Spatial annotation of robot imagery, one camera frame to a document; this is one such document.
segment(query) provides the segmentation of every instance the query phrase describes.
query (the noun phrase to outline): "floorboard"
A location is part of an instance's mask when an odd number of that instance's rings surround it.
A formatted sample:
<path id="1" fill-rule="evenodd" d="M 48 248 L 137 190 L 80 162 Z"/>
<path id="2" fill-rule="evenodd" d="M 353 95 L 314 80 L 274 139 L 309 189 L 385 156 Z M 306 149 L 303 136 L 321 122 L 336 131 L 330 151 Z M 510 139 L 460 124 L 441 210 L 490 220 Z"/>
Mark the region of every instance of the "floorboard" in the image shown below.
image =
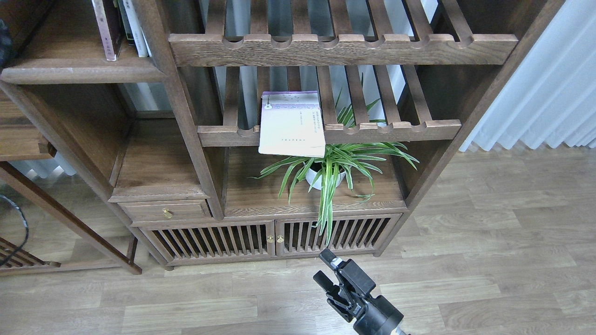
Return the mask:
<path id="1" fill-rule="evenodd" d="M 34 178 L 126 251 L 128 231 L 78 176 Z M 5 185 L 31 224 L 25 249 L 102 257 Z M 596 334 L 596 150 L 458 153 L 379 258 L 352 258 L 413 335 Z M 0 203 L 0 236 L 23 227 Z M 0 277 L 0 334 L 352 334 L 312 280 L 314 257 L 165 271 L 141 246 L 140 276 L 96 269 Z"/>

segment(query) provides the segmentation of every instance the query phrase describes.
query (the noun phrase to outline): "shelf board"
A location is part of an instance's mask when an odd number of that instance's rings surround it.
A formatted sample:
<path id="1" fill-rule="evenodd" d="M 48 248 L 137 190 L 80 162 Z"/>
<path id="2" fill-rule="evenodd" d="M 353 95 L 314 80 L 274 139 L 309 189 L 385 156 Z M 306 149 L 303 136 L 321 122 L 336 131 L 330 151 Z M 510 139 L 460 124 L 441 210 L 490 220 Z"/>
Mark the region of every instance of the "shelf board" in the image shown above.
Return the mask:
<path id="1" fill-rule="evenodd" d="M 287 67 L 288 87 L 290 91 L 300 90 L 300 74 L 297 67 Z M 414 120 L 402 120 L 397 108 L 391 81 L 386 66 L 374 66 L 377 78 L 380 103 L 383 106 L 386 126 L 370 123 L 364 93 L 360 82 L 360 74 L 356 66 L 346 66 L 346 76 L 350 99 L 353 105 L 356 126 L 348 128 L 338 123 L 336 116 L 331 77 L 327 66 L 317 66 L 319 99 L 325 128 L 325 141 L 328 144 L 365 143 L 365 142 L 399 142 L 399 141 L 431 141 L 453 139 L 461 127 L 459 120 L 433 120 L 424 98 L 424 92 L 418 80 L 414 66 L 402 66 L 406 79 L 406 87 L 412 97 L 415 108 Z M 238 67 L 226 70 L 226 93 L 223 107 L 223 125 L 199 126 L 197 131 L 201 143 L 205 147 L 239 147 L 259 145 L 260 126 L 241 129 L 238 125 L 238 97 L 240 71 Z M 260 96 L 269 90 L 269 69 L 257 68 L 257 81 Z"/>
<path id="2" fill-rule="evenodd" d="M 0 161 L 49 159 L 54 147 L 0 91 Z"/>
<path id="3" fill-rule="evenodd" d="M 415 36 L 393 33 L 382 1 L 367 1 L 374 36 L 352 32 L 343 1 L 329 2 L 334 36 L 312 34 L 308 9 L 299 1 L 291 4 L 293 34 L 272 36 L 260 0 L 252 2 L 257 6 L 245 36 L 224 35 L 226 8 L 212 1 L 204 34 L 171 34 L 169 41 L 178 66 L 503 64 L 517 45 L 515 35 L 474 34 L 456 0 L 439 1 L 454 35 L 433 33 L 420 0 L 404 3 Z"/>
<path id="4" fill-rule="evenodd" d="M 16 84 L 157 82 L 165 75 L 122 42 L 107 61 L 90 1 L 57 0 L 23 52 L 0 79 Z"/>
<path id="5" fill-rule="evenodd" d="M 137 120 L 115 174 L 109 202 L 208 198 L 175 119 Z"/>
<path id="6" fill-rule="evenodd" d="M 263 179 L 249 178 L 259 176 L 263 168 L 279 159 L 282 159 L 282 156 L 261 155 L 254 147 L 230 148 L 226 219 L 279 219 L 298 216 L 316 218 L 321 193 L 315 189 L 308 192 L 309 186 L 305 181 L 296 184 L 291 204 L 288 205 L 287 190 L 281 198 L 277 198 L 285 169 L 280 169 Z M 373 172 L 375 196 L 365 203 L 358 203 L 361 199 L 355 197 L 348 190 L 347 184 L 342 182 L 333 198 L 334 215 L 357 215 L 363 210 L 366 210 L 367 214 L 407 212 L 391 160 L 375 163 L 378 163 L 376 166 L 383 171 L 382 175 Z M 352 176 L 355 193 L 371 192 L 366 177 L 356 172 Z"/>

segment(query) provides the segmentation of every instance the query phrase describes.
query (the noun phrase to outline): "book spine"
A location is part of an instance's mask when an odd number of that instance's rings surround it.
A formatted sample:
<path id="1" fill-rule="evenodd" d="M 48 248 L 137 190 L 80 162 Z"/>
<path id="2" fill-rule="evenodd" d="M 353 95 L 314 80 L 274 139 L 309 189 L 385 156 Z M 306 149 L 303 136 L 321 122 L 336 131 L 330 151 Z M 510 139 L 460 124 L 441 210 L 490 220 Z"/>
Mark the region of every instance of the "book spine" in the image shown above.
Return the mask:
<path id="1" fill-rule="evenodd" d="M 139 24 L 139 18 L 136 16 L 135 8 L 132 6 L 131 0 L 124 0 L 124 9 L 128 16 L 128 22 L 131 24 L 132 37 L 135 40 L 136 51 L 139 54 L 139 57 L 149 56 L 149 53 L 147 52 L 147 44 L 145 44 L 145 39 L 143 38 L 143 31 Z"/>
<path id="2" fill-rule="evenodd" d="M 97 27 L 100 30 L 101 43 L 104 46 L 105 59 L 108 61 L 116 60 L 116 47 L 119 36 L 113 36 L 117 31 L 110 31 L 110 22 L 113 17 L 108 18 L 103 0 L 91 0 L 97 19 Z"/>

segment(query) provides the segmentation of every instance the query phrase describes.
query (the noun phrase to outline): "book cover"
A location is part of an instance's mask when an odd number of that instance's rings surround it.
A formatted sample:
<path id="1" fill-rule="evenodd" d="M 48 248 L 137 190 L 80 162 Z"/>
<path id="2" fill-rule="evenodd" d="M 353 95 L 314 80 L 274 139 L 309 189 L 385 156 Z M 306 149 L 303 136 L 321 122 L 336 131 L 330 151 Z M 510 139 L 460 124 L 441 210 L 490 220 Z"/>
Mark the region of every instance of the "book cover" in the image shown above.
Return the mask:
<path id="1" fill-rule="evenodd" d="M 319 95 L 263 92 L 259 153 L 323 157 L 325 135 Z"/>
<path id="2" fill-rule="evenodd" d="M 100 30 L 105 59 L 115 61 L 119 51 L 120 17 L 113 0 L 91 0 Z"/>
<path id="3" fill-rule="evenodd" d="M 128 16 L 128 22 L 131 24 L 132 37 L 135 40 L 136 51 L 139 54 L 139 57 L 149 56 L 149 53 L 147 52 L 147 44 L 143 37 L 143 31 L 139 24 L 139 18 L 136 16 L 135 7 L 132 5 L 131 0 L 124 0 L 124 9 Z"/>

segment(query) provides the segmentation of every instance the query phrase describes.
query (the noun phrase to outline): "brass drawer pull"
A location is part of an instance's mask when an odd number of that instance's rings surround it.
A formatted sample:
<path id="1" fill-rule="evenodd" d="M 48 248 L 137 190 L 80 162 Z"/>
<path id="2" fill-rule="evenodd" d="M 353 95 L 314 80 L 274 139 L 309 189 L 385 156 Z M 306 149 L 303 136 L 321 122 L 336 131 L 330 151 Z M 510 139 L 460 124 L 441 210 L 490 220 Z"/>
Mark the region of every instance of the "brass drawer pull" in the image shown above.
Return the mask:
<path id="1" fill-rule="evenodd" d="M 170 212 L 169 209 L 164 208 L 163 209 L 163 216 L 165 216 L 166 219 L 171 219 L 174 216 L 174 214 L 172 214 L 172 212 Z"/>

